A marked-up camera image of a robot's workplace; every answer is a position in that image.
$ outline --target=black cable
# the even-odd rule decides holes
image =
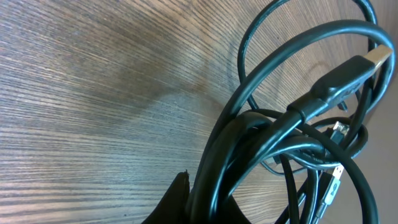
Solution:
[[[261,161],[261,165],[264,166],[264,168],[266,168],[271,174],[278,175],[278,176],[284,176],[284,175],[285,175],[284,172],[278,172],[278,171],[274,170],[273,168],[271,168],[271,167],[270,167],[266,162],[264,162],[264,161]],[[299,174],[299,173],[305,171],[306,169],[307,169],[307,168],[305,168],[305,167],[301,167],[301,168],[298,168],[298,169],[296,169],[296,170],[293,170],[292,172],[293,172],[293,174]]]
[[[318,195],[318,172],[315,170],[308,170],[307,178],[307,192],[306,199],[303,208],[303,213],[301,215],[300,224],[311,223],[313,214],[315,211],[315,204],[317,202]]]
[[[280,155],[280,162],[285,172],[286,186],[287,186],[287,198],[289,200],[289,217],[291,224],[299,224],[300,212],[299,212],[299,200],[296,193],[296,183],[294,182],[294,176],[289,160]]]
[[[305,199],[305,192],[307,191],[307,180],[301,185],[297,191],[298,205]],[[289,221],[289,206],[286,206],[285,210],[280,214],[279,218],[275,221],[275,224],[286,224]]]
[[[290,189],[290,193],[288,193],[289,207],[292,204],[292,208],[295,209],[298,205],[296,193],[294,193],[295,202],[293,200],[293,187],[290,186],[293,173],[291,169],[287,169],[289,162],[286,163],[286,158],[296,160],[312,174],[316,173],[315,170],[330,169],[342,164],[358,191],[363,223],[378,222],[376,203],[371,189],[352,158],[358,155],[368,139],[368,132],[362,122],[365,114],[377,104],[386,91],[394,70],[395,53],[382,65],[377,81],[375,76],[372,76],[364,82],[362,93],[357,90],[352,92],[356,92],[357,98],[360,99],[356,112],[349,118],[330,118],[311,126],[305,122],[316,114],[324,113],[331,106],[320,101],[318,96],[314,98],[312,93],[308,92],[307,95],[295,101],[294,105],[290,105],[287,112],[280,113],[258,109],[258,105],[251,95],[273,69],[300,49],[318,40],[337,34],[359,34],[369,37],[369,50],[375,48],[377,44],[394,50],[392,40],[380,27],[374,25],[376,16],[371,4],[367,0],[357,0],[355,2],[363,11],[366,20],[374,24],[343,20],[316,26],[280,46],[246,77],[244,56],[250,38],[259,24],[285,2],[287,1],[272,1],[263,9],[249,26],[239,46],[238,73],[241,85],[221,112],[203,151],[195,185],[185,207],[185,213],[190,223],[209,223],[215,220],[218,207],[223,207],[227,203],[245,176],[258,163],[262,163],[268,157],[278,155],[284,158],[284,170],[286,168],[284,175],[286,181],[289,182],[288,189]],[[246,100],[252,110],[238,116]],[[317,130],[322,126],[333,124],[333,121],[349,124],[349,132],[340,146]],[[320,152],[325,152],[325,150],[330,155],[320,157]],[[306,182],[306,194],[309,197],[306,197],[305,204],[307,206],[305,205],[302,222],[309,222],[312,219],[313,195],[317,190],[317,180],[313,175],[308,175]],[[296,211],[291,211],[290,214],[292,215],[290,217],[293,218],[291,221],[297,222]]]

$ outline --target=coiled cable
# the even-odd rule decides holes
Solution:
[[[394,50],[391,38],[376,25],[376,16],[368,0],[354,1],[364,13],[364,21],[342,20],[328,22],[307,30],[281,45],[266,57],[248,76],[244,70],[244,57],[248,43],[260,23],[276,8],[288,0],[272,1],[254,19],[246,31],[238,50],[238,74],[241,82],[220,114],[203,151],[195,184],[185,206],[190,223],[213,222],[220,208],[229,201],[232,193],[247,174],[258,163],[273,156],[280,156],[288,186],[289,214],[284,212],[278,222],[310,223],[317,197],[318,170],[331,169],[343,165],[358,191],[362,206],[363,223],[378,223],[376,202],[369,184],[352,158],[364,147],[368,132],[363,119],[381,99],[390,82],[394,70],[395,53],[382,65],[376,81],[373,75],[363,83],[362,93],[355,92],[359,98],[356,112],[349,118],[328,118],[309,125],[304,112],[287,110],[285,113],[259,109],[252,97],[260,83],[284,60],[300,49],[318,40],[337,34],[359,34],[369,38],[368,48],[378,44]],[[251,110],[238,115],[245,101]],[[325,112],[317,100],[300,101],[306,108],[314,109],[313,114]],[[336,121],[349,125],[349,131],[340,145],[337,145],[318,128],[329,126]],[[320,157],[319,152],[327,150],[328,157]],[[293,159],[308,172],[308,179],[299,193],[305,199],[305,210],[298,215],[298,197],[293,171],[289,160]]]

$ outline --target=usb cable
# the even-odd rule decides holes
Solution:
[[[276,223],[318,223],[337,193],[343,167],[357,190],[363,223],[379,223],[373,193],[353,158],[368,140],[364,117],[382,98],[391,80],[396,61],[394,44],[376,25],[371,3],[354,0],[366,21],[334,21],[307,30],[281,45],[246,75],[244,58],[251,37],[261,22],[287,1],[273,0],[267,5],[242,39],[238,50],[241,84],[210,134],[193,188],[181,206],[182,223],[249,223],[234,201],[233,192],[255,166],[269,158],[280,159],[282,163],[289,201],[286,212]],[[337,34],[368,37],[368,54],[354,56],[321,77],[285,112],[258,107],[252,94],[278,65],[304,47]],[[350,117],[308,124],[336,106],[345,109],[345,99],[351,95],[357,97],[358,107]],[[246,101],[251,110],[240,113]],[[337,126],[332,135],[320,131],[333,125]],[[307,170],[308,177],[298,191],[294,181],[296,170],[291,169],[289,160]],[[300,200],[304,200],[301,215]]]

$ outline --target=cable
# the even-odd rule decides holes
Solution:
[[[261,161],[261,165],[263,165],[271,174],[278,175],[278,176],[285,175],[284,172],[277,172],[276,170],[271,168],[268,164],[266,164],[266,162],[264,162],[264,161]],[[298,168],[296,170],[293,170],[292,172],[293,172],[293,174],[299,174],[299,173],[305,171],[306,169],[307,168],[305,168],[305,167],[301,167],[301,168]]]
[[[294,182],[292,168],[290,167],[289,160],[285,156],[280,155],[279,157],[285,172],[287,198],[289,200],[290,223],[299,224],[300,221],[299,200],[296,194],[296,184]]]
[[[299,206],[305,199],[305,192],[307,190],[307,181],[308,180],[305,180],[304,183],[299,188],[299,190],[297,191]],[[286,224],[288,223],[288,221],[289,221],[289,206],[287,206],[285,210],[280,214],[279,218],[275,221],[275,224]]]
[[[318,196],[318,182],[319,176],[318,172],[315,170],[308,170],[308,179],[307,179],[307,198],[305,199],[305,204],[303,208],[303,213],[301,215],[300,224],[311,223],[315,205],[317,203]]]
[[[287,0],[274,0],[266,6],[253,20],[239,46],[238,74],[241,84],[221,112],[203,151],[195,184],[185,206],[189,223],[211,223],[216,220],[218,208],[226,207],[232,193],[249,172],[259,163],[267,168],[264,160],[274,156],[281,158],[289,197],[289,214],[284,212],[280,221],[291,218],[292,223],[312,222],[317,204],[315,198],[318,188],[322,187],[318,186],[316,170],[343,165],[358,192],[363,223],[378,223],[373,194],[352,158],[361,152],[368,139],[368,132],[362,125],[364,116],[381,99],[393,74],[396,55],[392,40],[375,25],[376,16],[369,1],[356,0],[355,3],[369,22],[342,20],[316,26],[281,45],[246,76],[244,57],[252,35],[260,23],[285,2]],[[285,113],[259,109],[252,93],[271,71],[307,45],[337,34],[367,36],[369,50],[381,50],[384,53],[392,49],[392,54],[373,60],[370,57],[374,55],[372,50],[363,57],[349,59],[321,77],[308,93],[290,104]],[[387,47],[375,49],[379,44]],[[374,73],[383,61],[376,80]],[[363,86],[362,93],[359,92],[360,86]],[[351,94],[355,94],[359,101],[356,112],[349,118],[328,118],[312,126],[307,124],[314,116],[327,112]],[[248,101],[252,110],[238,115],[245,101]],[[318,128],[337,121],[349,125],[345,137],[338,143],[332,141],[331,136],[318,131]],[[302,165],[302,169],[308,169],[307,187],[302,193],[304,196],[299,197],[306,198],[301,218],[298,215],[298,197],[289,159]]]

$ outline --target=wooden surface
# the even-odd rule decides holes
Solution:
[[[239,41],[269,1],[2,0],[0,223],[140,223],[178,172],[187,169],[192,185],[238,86]],[[374,6],[398,37],[397,3]],[[336,19],[363,16],[348,0],[282,6],[250,43],[247,70]],[[354,35],[313,44],[277,68],[256,98],[283,111],[365,52],[366,39]],[[262,167],[234,195],[253,223],[272,223],[287,205],[284,179]]]

